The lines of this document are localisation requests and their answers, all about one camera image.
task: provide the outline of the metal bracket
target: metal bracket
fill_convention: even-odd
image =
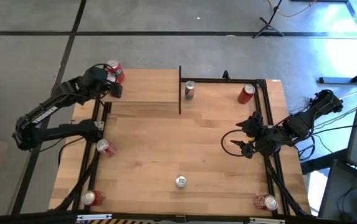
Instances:
[[[69,124],[78,124],[79,122],[77,121],[70,121]],[[105,122],[103,121],[94,121],[93,122],[96,127],[100,130],[100,131],[103,131],[103,129],[105,128]]]
[[[224,73],[222,74],[222,78],[225,78],[226,80],[231,80],[227,70],[225,70]]]
[[[176,215],[176,223],[186,223],[185,215]]]
[[[112,214],[77,215],[77,221],[109,220],[109,219],[112,219]]]
[[[266,88],[267,87],[267,82],[265,80],[256,79],[255,82],[262,88]]]
[[[249,223],[262,223],[262,224],[285,224],[285,220],[275,220],[270,218],[250,218]]]

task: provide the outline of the table leg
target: table leg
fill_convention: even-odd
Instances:
[[[316,159],[302,162],[300,165],[302,167],[303,175],[305,175],[315,170],[321,170],[330,167],[332,165],[333,160],[335,159],[339,161],[345,161],[346,157],[347,157],[347,149],[342,149],[340,151],[328,154],[326,156],[321,156]]]

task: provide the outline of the concrete floor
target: concrete floor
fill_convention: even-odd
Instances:
[[[69,31],[79,4],[73,0],[0,1],[0,30]],[[283,0],[281,11],[291,14],[307,4]],[[351,4],[357,12],[357,0],[351,0]],[[269,15],[268,2],[259,0],[93,0],[85,7],[79,30],[256,32],[263,25],[259,17],[267,19]],[[273,25],[287,32],[357,32],[345,4],[333,2],[318,2],[296,17],[277,15]],[[11,138],[16,119],[49,96],[67,39],[0,37],[0,139],[9,143],[7,159],[0,169],[0,215],[9,212],[29,155],[18,150]],[[111,58],[118,59],[124,68],[182,65],[184,77],[221,77],[228,70],[232,78],[281,79],[289,110],[305,105],[324,88],[338,96],[357,90],[357,86],[317,83],[318,77],[357,74],[357,39],[315,37],[76,37],[63,80],[82,75],[89,66]],[[345,111],[356,104],[357,94],[346,98]],[[71,115],[72,108],[64,108],[52,116],[49,126],[66,123]],[[331,127],[352,124],[353,118],[349,115]],[[332,134],[343,141],[330,141]],[[346,147],[350,130],[320,136],[337,151]],[[308,144],[302,142],[299,147]],[[47,210],[57,173],[57,153],[49,150],[40,155],[22,212]],[[317,140],[313,157],[328,153]]]

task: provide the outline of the wooden table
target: wooden table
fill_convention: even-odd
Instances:
[[[237,129],[235,124],[255,111],[254,97],[246,105],[236,100],[243,84],[196,83],[193,101],[186,101],[182,83],[182,113],[178,114],[178,70],[128,69],[125,73],[123,97],[106,99],[113,106],[103,136],[118,151],[114,157],[100,157],[95,189],[104,192],[106,200],[92,207],[93,212],[271,216],[253,206],[255,195],[268,193],[262,156],[232,157],[220,145],[224,133]],[[267,89],[273,119],[278,122],[288,113],[282,84],[267,80]],[[260,101],[266,120],[262,95]],[[72,119],[91,118],[93,105],[93,101],[76,105]],[[245,140],[245,134],[226,138],[227,149],[240,153],[231,139]],[[78,141],[64,149],[50,208],[75,185],[84,145],[85,141]],[[280,158],[287,188],[310,213],[296,149],[283,147]],[[179,174],[188,180],[181,190],[174,184]],[[276,186],[275,194],[280,200]]]

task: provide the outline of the red soda can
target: red soda can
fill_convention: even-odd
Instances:
[[[97,150],[108,157],[114,156],[117,152],[116,147],[106,139],[101,139],[97,142]]]
[[[255,93],[255,88],[253,86],[245,85],[239,93],[238,102],[242,104],[246,104],[253,97],[254,93]]]
[[[81,196],[83,204],[88,206],[101,205],[104,199],[104,194],[97,190],[88,190]]]
[[[274,211],[278,208],[277,199],[269,194],[254,197],[253,204],[255,208],[267,211]]]
[[[122,83],[124,81],[125,76],[123,72],[123,67],[121,66],[120,62],[118,60],[110,60],[107,64],[113,68],[108,68],[108,79],[111,82]]]

